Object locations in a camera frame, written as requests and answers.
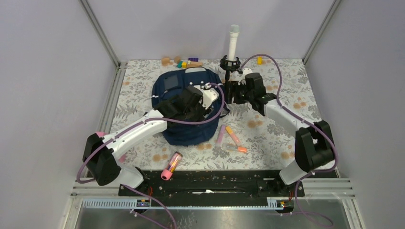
floral tablecloth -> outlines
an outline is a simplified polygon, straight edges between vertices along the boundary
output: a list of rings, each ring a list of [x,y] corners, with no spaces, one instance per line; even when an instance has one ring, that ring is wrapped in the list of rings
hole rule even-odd
[[[219,60],[200,61],[205,68],[218,73],[224,82],[224,71],[219,68]],[[283,74],[281,101],[297,114],[319,120],[320,114],[302,60],[276,61]],[[246,67],[262,75],[267,92],[276,93],[280,80],[277,68],[271,60],[264,59],[262,65],[251,60]],[[150,111],[151,89],[155,80],[162,73],[177,69],[173,63],[162,66],[160,60],[129,61],[111,131],[117,131],[135,122],[145,112]],[[231,80],[241,80],[240,75],[231,74]],[[229,108],[230,114],[220,119],[216,134],[208,142],[189,147],[171,146],[162,134],[156,134],[129,150],[121,161],[141,169],[164,169],[172,154],[179,151],[184,157],[176,169],[231,170],[282,169],[294,159],[294,138],[280,125],[260,115],[249,104],[231,104]],[[214,147],[222,124],[232,127],[242,145],[248,148],[246,154]],[[227,133],[224,134],[223,143],[232,143]]]

purple marker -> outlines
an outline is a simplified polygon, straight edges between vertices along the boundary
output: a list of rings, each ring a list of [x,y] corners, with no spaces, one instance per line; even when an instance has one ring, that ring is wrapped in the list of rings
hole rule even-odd
[[[215,146],[221,147],[222,143],[222,137],[224,136],[225,133],[225,125],[221,126],[221,129],[219,130],[218,138],[216,139]]]

white wall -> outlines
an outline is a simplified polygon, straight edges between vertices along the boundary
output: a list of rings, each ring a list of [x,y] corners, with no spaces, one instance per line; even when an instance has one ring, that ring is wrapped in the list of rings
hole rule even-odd
[[[368,229],[403,228],[405,1],[343,1],[307,71]]]
[[[333,0],[89,0],[122,61],[222,58],[238,24],[236,56],[302,58]]]
[[[0,1],[0,228],[55,229],[114,66],[78,1]]]

gray floor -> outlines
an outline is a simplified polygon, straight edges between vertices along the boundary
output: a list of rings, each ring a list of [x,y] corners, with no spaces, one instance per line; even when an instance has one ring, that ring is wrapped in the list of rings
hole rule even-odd
[[[347,229],[349,223],[339,200],[300,201],[303,209],[330,217],[335,229]],[[274,215],[268,210],[173,210],[179,229],[317,229],[302,215]],[[144,213],[169,227],[170,218],[164,210],[148,210]],[[134,217],[128,210],[83,208],[76,229],[158,229],[146,219]]]

navy blue backpack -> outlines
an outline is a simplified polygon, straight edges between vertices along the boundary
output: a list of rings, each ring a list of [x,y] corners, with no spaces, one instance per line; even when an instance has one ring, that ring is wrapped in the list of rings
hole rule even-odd
[[[161,101],[172,98],[175,95],[182,93],[183,89],[192,85],[204,85],[206,83],[219,84],[221,89],[225,91],[224,86],[217,74],[209,69],[202,67],[188,68],[177,71],[171,71],[162,74],[156,80],[152,88],[152,107]],[[221,107],[221,97],[214,101],[213,110],[206,117],[206,120],[213,117]],[[167,142],[175,146],[191,146],[208,141],[214,134],[218,126],[220,115],[209,123],[201,125],[184,125],[177,124],[163,131],[163,136]]]

